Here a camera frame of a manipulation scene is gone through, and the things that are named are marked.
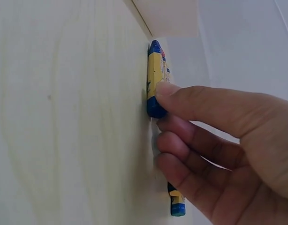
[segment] skin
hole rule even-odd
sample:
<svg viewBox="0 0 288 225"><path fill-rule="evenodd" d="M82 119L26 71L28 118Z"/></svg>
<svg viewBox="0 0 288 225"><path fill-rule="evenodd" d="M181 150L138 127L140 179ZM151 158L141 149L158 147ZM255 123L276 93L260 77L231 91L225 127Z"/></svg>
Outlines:
<svg viewBox="0 0 288 225"><path fill-rule="evenodd" d="M157 164L175 188L214 225L288 225L288 101L167 82L157 85L156 98L168 111L158 121Z"/></svg>

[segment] crayon wrapper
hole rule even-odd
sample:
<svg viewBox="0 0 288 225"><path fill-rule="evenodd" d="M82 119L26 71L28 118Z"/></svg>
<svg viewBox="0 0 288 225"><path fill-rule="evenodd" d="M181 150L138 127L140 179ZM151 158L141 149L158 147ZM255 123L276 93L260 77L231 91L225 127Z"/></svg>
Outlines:
<svg viewBox="0 0 288 225"><path fill-rule="evenodd" d="M153 52L148 57L147 99L155 96L158 82L164 81L164 65L161 53Z"/></svg>

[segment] wooden panel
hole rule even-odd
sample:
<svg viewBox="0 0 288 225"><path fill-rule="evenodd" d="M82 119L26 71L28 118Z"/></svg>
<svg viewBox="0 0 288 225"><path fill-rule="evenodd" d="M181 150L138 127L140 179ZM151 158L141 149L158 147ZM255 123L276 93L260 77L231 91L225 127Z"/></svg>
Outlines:
<svg viewBox="0 0 288 225"><path fill-rule="evenodd" d="M0 1L0 225L193 224L153 165L150 38L130 0Z"/></svg>

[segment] wall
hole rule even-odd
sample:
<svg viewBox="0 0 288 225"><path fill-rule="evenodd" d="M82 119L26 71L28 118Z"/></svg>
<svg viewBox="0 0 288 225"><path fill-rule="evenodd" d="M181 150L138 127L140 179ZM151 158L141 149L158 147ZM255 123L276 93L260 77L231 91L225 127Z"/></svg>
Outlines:
<svg viewBox="0 0 288 225"><path fill-rule="evenodd" d="M0 1L0 225L193 224L153 163L150 39L131 0Z"/></svg>
<svg viewBox="0 0 288 225"><path fill-rule="evenodd" d="M178 85L264 92L288 100L288 0L201 0L199 12L198 38L168 38ZM209 224L198 211L194 217L196 225Z"/></svg>

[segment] white wall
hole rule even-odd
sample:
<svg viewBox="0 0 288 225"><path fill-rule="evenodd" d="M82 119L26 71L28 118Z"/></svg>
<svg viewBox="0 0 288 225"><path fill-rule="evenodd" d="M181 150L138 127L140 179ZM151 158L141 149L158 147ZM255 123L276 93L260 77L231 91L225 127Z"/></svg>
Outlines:
<svg viewBox="0 0 288 225"><path fill-rule="evenodd" d="M198 38L168 38L178 85L264 92L288 100L288 0L201 0L199 12ZM194 216L196 225L209 224L198 211Z"/></svg>

